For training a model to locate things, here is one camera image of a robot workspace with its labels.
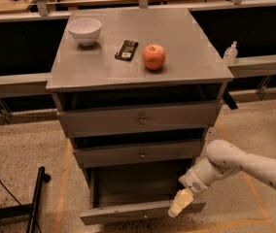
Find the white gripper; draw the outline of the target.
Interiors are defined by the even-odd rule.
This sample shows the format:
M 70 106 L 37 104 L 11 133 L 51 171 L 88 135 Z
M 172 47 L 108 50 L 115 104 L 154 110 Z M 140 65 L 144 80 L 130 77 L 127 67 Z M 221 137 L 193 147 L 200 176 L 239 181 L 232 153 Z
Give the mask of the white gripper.
M 176 217 L 193 201 L 193 194 L 204 192 L 223 176 L 224 168 L 212 163 L 207 157 L 195 163 L 179 178 L 179 183 L 185 188 L 176 193 L 168 210 L 168 215 Z

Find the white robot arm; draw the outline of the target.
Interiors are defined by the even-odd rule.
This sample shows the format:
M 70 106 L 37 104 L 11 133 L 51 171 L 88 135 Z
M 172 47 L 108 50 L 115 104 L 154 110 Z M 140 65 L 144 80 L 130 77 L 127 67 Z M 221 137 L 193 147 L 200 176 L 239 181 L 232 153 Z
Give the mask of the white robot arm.
M 195 195 L 239 171 L 276 189 L 276 159 L 245 152 L 225 140 L 214 140 L 208 144 L 206 156 L 179 178 L 184 189 L 176 193 L 168 215 L 176 217 L 192 203 Z

